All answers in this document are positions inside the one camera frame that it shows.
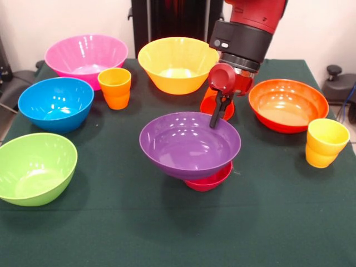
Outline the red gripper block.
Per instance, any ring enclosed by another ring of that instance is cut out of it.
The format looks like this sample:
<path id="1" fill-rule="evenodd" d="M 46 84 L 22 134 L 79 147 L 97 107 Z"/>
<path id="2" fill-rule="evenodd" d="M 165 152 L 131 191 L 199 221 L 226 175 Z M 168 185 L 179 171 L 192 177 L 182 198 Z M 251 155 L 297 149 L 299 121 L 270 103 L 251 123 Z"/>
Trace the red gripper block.
<path id="1" fill-rule="evenodd" d="M 224 113 L 234 111 L 233 93 L 247 94 L 253 86 L 252 72 L 233 67 L 227 63 L 217 63 L 209 72 L 208 83 L 212 90 L 218 91 L 215 97 L 216 107 L 209 126 L 215 128 Z"/>

